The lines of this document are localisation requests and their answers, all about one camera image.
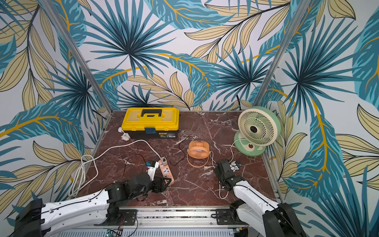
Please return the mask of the pink power strip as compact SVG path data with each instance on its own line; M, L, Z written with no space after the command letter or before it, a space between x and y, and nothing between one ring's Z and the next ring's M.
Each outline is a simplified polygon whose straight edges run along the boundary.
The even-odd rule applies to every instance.
M160 166L159 165L159 168L160 168L164 178L170 178L171 179L171 182L169 184L169 186L171 186L175 182L175 180L173 178L173 175L172 175L172 172L170 170L169 165L168 164L167 164L167 166Z

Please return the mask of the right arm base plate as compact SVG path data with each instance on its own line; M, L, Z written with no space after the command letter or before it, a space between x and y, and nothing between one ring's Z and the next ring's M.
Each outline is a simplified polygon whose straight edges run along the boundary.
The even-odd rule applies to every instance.
M211 215L216 219L217 225L245 225L246 223L241 221L237 214L230 209L216 209L215 213Z

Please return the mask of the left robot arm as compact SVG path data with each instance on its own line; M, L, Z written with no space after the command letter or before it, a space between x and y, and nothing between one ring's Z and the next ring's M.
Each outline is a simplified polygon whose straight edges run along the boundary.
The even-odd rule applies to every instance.
M51 237L62 231L87 225L118 225L120 207L149 193L162 193L171 184L167 177L151 178L140 173L130 180L108 185L95 193L61 202L28 203L15 219L12 237Z

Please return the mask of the small orange desk fan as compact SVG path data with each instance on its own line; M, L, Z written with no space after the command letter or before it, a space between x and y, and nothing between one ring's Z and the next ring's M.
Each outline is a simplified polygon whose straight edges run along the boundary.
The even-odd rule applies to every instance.
M209 161L210 153L210 146L206 141L193 140L189 143L189 147L187 150L187 162L190 166L194 168L203 168ZM196 166L190 162L189 158L196 160L206 159L206 162L201 166Z

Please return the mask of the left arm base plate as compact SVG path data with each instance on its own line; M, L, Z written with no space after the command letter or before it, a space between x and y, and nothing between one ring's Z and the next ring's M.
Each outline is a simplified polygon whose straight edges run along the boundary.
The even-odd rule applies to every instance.
M134 226L137 212L137 209L110 209L105 223L107 226Z

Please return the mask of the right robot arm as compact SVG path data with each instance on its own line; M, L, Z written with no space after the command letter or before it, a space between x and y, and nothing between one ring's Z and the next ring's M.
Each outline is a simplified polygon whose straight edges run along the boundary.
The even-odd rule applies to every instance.
M233 224L247 224L264 237L305 237L306 233L293 207L277 203L254 189L235 170L228 160L216 163L214 173L221 187L233 192L237 201L230 204L229 218Z

